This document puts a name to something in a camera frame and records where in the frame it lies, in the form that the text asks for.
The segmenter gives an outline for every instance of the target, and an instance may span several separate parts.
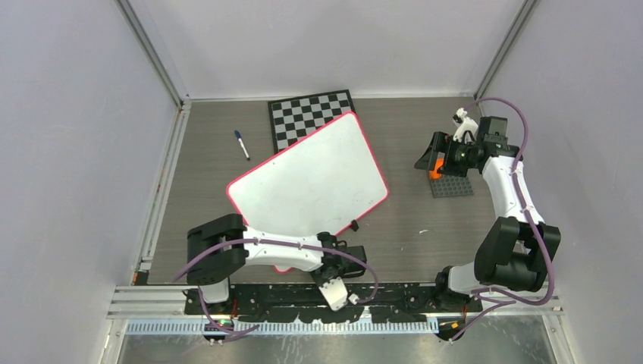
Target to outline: gray baseplate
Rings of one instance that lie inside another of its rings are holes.
[[[437,180],[429,180],[433,197],[468,196],[473,194],[471,183],[467,177],[442,175]]]

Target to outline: whiteboard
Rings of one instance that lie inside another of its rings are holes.
[[[357,115],[348,112],[227,186],[246,223],[282,235],[339,234],[388,196]]]

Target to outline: checkerboard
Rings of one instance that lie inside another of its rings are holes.
[[[292,146],[348,111],[355,112],[355,107],[347,89],[269,102],[274,152]]]

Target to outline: marker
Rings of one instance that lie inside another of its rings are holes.
[[[243,154],[246,155],[246,160],[250,160],[250,155],[248,154],[248,151],[246,150],[246,146],[243,145],[243,140],[241,140],[241,133],[239,131],[235,130],[234,135],[237,136],[237,140],[239,140],[239,144],[241,144],[241,149],[243,149]]]

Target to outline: table surface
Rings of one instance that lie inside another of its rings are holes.
[[[425,172],[413,164],[435,131],[451,133],[453,113],[471,98],[355,99],[355,107],[390,195],[359,221],[357,232],[340,237],[363,245],[381,281],[433,281],[446,265],[471,262],[495,217],[491,194],[471,170],[472,196],[435,199]],[[474,119],[479,118],[472,111]],[[247,162],[234,131],[243,135]],[[196,102],[187,122],[161,233],[149,274],[150,284],[170,281],[186,264],[186,233],[234,212],[227,184],[273,155],[264,101]],[[366,274],[354,281],[371,281]],[[285,275],[272,267],[245,267],[235,283],[311,282],[309,275]]]

